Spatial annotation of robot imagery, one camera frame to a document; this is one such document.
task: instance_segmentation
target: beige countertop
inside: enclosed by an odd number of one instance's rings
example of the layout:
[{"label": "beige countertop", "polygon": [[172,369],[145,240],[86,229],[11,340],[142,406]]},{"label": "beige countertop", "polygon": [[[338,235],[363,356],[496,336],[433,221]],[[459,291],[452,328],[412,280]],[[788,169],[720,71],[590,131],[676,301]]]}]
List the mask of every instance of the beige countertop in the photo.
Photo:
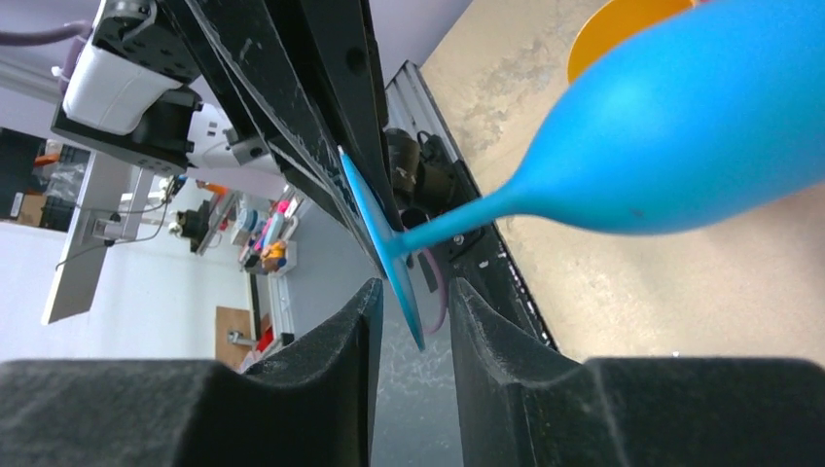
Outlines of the beige countertop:
[{"label": "beige countertop", "polygon": [[[567,87],[603,0],[475,0],[422,66],[484,193],[518,166]],[[825,187],[720,225],[628,238],[499,222],[562,352],[783,355],[825,363]]]}]

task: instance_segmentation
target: white wall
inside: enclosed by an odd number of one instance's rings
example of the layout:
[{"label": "white wall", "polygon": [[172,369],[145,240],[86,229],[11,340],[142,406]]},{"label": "white wall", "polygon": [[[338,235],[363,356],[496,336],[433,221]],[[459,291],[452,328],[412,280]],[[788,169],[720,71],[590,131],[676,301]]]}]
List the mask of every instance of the white wall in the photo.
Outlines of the white wall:
[{"label": "white wall", "polygon": [[[170,206],[195,207],[188,185]],[[140,236],[156,226],[142,226]],[[215,306],[248,308],[237,249],[222,242],[203,257],[161,233],[106,255],[91,311],[41,326],[65,233],[0,223],[0,361],[18,358],[212,358]]]},{"label": "white wall", "polygon": [[405,61],[423,65],[472,0],[371,0],[388,83]]}]

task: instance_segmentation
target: black foam pad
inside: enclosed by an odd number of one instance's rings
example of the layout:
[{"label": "black foam pad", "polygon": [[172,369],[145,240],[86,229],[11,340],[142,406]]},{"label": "black foam pad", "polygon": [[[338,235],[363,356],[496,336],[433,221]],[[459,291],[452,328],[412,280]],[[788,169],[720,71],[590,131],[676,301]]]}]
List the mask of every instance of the black foam pad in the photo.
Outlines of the black foam pad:
[{"label": "black foam pad", "polygon": [[239,375],[214,361],[0,366],[0,465],[368,465],[382,284]]},{"label": "black foam pad", "polygon": [[464,463],[822,465],[825,374],[792,359],[568,360],[450,284]]}]

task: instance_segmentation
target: orange object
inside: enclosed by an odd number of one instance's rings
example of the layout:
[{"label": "orange object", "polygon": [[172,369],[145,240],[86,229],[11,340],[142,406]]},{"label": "orange object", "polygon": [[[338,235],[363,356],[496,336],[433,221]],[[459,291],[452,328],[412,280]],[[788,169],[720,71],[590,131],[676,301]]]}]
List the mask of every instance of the orange object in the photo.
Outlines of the orange object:
[{"label": "orange object", "polygon": [[49,165],[50,163],[55,163],[59,160],[60,154],[44,154],[43,156],[38,156],[34,159],[34,166],[42,167],[44,165]]},{"label": "orange object", "polygon": [[265,246],[261,255],[265,260],[277,260],[284,256],[286,256],[286,244],[280,240]]},{"label": "orange object", "polygon": [[226,193],[229,192],[229,189],[227,187],[222,187],[220,185],[215,185],[214,183],[201,182],[200,180],[196,181],[196,185],[197,185],[198,188],[208,190],[208,191],[214,193],[215,195],[218,195],[218,196],[221,196],[221,197],[225,196]]},{"label": "orange object", "polygon": [[264,258],[261,260],[261,265],[264,267],[264,272],[278,272],[281,267],[278,265],[280,258]]},{"label": "orange object", "polygon": [[592,64],[630,36],[693,8],[700,2],[701,0],[611,0],[588,19],[576,36],[567,60],[567,81],[573,83]]}]

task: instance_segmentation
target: cable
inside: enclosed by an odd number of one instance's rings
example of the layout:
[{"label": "cable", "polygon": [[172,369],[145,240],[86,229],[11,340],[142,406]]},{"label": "cable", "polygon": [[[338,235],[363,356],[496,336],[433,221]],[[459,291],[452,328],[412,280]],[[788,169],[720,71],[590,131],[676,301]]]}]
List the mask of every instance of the cable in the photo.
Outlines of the cable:
[{"label": "cable", "polygon": [[424,333],[427,335],[436,334],[438,330],[444,326],[444,320],[447,318],[447,287],[444,284],[444,276],[441,274],[441,269],[438,267],[438,263],[436,263],[436,258],[433,256],[433,253],[430,251],[429,248],[421,249],[421,253],[426,258],[427,263],[430,264],[430,269],[433,271],[433,275],[436,277],[436,287],[439,290],[439,305],[441,306],[439,309],[439,315],[436,319],[436,322],[433,323],[432,326],[428,326],[424,329]]},{"label": "cable", "polygon": [[62,95],[66,95],[66,92],[69,90],[69,81],[71,81],[72,76],[75,74],[75,67],[77,67],[80,54],[86,46],[86,41],[91,37],[91,23],[88,21],[83,22],[88,28],[75,36],[71,47],[69,47],[69,54],[63,60],[63,67],[60,68],[60,81],[57,83],[57,87],[60,89],[60,94]]},{"label": "cable", "polygon": [[421,135],[425,135],[427,137],[427,139],[430,139],[430,136],[432,136],[432,134],[430,134],[430,133],[428,133],[424,130],[419,131],[418,133],[416,133],[415,134],[415,140],[418,142],[418,146],[424,146],[424,143],[426,143],[426,141],[424,141],[423,138],[421,138]]},{"label": "cable", "polygon": [[114,242],[106,241],[103,244],[94,245],[91,248],[87,248],[86,250],[83,250],[79,253],[76,253],[76,254],[66,258],[65,260],[57,263],[54,266],[54,270],[58,270],[61,266],[65,265],[65,264],[67,264],[71,261],[74,261],[77,258],[79,258],[79,257],[81,257],[81,256],[83,256],[83,255],[85,255],[85,254],[87,254],[91,251],[98,250],[100,248],[110,248],[110,247],[115,246],[115,245],[122,245],[122,244],[126,244],[126,243],[140,243],[141,241],[149,241],[149,240],[152,240],[152,239],[156,238],[161,233],[161,231],[163,230],[163,223],[166,221],[166,214],[169,212],[169,201],[165,202],[162,206],[163,206],[163,216],[161,217],[161,223],[158,225],[158,229],[154,233],[152,233],[151,235],[149,235],[145,238],[136,238],[135,240],[123,240],[123,241],[114,241]]},{"label": "cable", "polygon": [[224,241],[224,234],[221,233],[221,232],[218,232],[218,235],[219,235],[218,236],[218,243],[216,243],[215,245],[209,245],[206,248],[209,248],[211,250],[211,249],[214,249],[214,248],[217,248],[217,247],[221,246],[221,242]]},{"label": "cable", "polygon": [[33,47],[46,46],[71,39],[75,36],[89,37],[91,23],[88,21],[73,21],[61,27],[37,32],[11,32],[0,30],[0,46],[6,47]]},{"label": "cable", "polygon": [[118,210],[113,210],[113,209],[99,209],[99,208],[96,208],[96,207],[83,207],[80,204],[75,203],[75,207],[80,209],[81,211],[106,212],[106,213],[109,213],[109,214],[146,214],[147,212],[155,212],[158,209],[161,209],[162,207],[164,207],[165,205],[166,205],[166,203],[162,202],[161,204],[158,204],[157,206],[152,206],[148,209],[143,209],[141,211],[118,211]]}]

